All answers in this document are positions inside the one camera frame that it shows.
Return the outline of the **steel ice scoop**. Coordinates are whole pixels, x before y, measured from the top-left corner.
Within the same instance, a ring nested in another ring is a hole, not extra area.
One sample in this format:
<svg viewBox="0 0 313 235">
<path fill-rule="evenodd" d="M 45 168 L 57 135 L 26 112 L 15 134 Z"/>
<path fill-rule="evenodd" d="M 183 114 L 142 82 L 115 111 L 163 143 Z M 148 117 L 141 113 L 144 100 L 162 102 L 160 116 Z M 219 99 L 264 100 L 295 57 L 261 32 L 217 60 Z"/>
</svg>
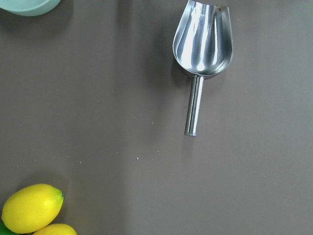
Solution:
<svg viewBox="0 0 313 235">
<path fill-rule="evenodd" d="M 222 73 L 233 58 L 229 8 L 190 0 L 173 39 L 173 55 L 191 78 L 185 135 L 195 137 L 205 80 Z"/>
</svg>

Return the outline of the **lower whole yellow lemon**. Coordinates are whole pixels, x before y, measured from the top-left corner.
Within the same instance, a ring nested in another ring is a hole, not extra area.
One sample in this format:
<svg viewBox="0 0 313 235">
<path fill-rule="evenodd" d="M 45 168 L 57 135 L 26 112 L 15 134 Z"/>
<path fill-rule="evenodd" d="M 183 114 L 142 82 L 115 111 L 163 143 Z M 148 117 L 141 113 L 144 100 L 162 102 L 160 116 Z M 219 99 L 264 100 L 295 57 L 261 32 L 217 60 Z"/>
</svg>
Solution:
<svg viewBox="0 0 313 235">
<path fill-rule="evenodd" d="M 33 235 L 77 235 L 77 232 L 68 224 L 51 224 L 34 232 Z"/>
</svg>

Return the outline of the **whole yellow lemon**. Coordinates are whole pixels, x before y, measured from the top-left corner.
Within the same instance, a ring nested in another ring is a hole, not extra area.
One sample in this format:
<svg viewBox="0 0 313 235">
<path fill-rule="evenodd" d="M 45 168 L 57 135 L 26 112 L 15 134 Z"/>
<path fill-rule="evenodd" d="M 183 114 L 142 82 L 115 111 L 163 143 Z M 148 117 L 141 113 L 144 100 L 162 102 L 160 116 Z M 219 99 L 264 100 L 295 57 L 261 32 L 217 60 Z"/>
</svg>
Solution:
<svg viewBox="0 0 313 235">
<path fill-rule="evenodd" d="M 35 184 L 20 189 L 4 203 L 1 218 L 17 234 L 35 232 L 51 223 L 64 202 L 63 192 L 48 184 Z"/>
<path fill-rule="evenodd" d="M 77 235 L 77 232 L 68 224 L 51 224 L 34 232 L 33 235 Z"/>
</svg>

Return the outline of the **upper whole yellow lemon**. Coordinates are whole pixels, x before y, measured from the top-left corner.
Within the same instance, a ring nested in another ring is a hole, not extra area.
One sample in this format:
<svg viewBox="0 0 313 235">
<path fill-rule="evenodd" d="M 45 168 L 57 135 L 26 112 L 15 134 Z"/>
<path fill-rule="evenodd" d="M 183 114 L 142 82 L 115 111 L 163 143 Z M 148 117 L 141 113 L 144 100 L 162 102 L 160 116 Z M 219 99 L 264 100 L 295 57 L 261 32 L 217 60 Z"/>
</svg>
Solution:
<svg viewBox="0 0 313 235">
<path fill-rule="evenodd" d="M 20 189 L 4 203 L 1 218 L 17 234 L 35 232 L 51 223 L 64 202 L 63 192 L 48 184 L 35 184 Z"/>
</svg>

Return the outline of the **mint green bowl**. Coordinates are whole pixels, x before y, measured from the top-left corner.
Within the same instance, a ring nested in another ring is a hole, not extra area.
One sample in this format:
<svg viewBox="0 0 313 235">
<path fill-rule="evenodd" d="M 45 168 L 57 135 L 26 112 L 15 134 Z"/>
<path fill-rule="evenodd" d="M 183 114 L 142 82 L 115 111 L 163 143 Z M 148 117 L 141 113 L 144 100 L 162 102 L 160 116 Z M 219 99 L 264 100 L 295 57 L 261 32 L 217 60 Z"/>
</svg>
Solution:
<svg viewBox="0 0 313 235">
<path fill-rule="evenodd" d="M 1 9 L 20 16 L 39 16 L 53 10 L 61 0 L 0 0 Z"/>
</svg>

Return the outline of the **green lime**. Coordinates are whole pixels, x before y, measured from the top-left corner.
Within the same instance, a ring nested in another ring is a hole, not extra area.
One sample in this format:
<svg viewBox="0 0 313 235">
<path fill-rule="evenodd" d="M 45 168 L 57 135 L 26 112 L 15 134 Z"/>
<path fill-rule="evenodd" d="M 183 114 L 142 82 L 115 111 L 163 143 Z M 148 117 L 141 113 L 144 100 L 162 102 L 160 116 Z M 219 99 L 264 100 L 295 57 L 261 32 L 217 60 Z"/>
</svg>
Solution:
<svg viewBox="0 0 313 235">
<path fill-rule="evenodd" d="M 14 235 L 14 233 L 6 228 L 4 223 L 0 222 L 0 235 Z"/>
</svg>

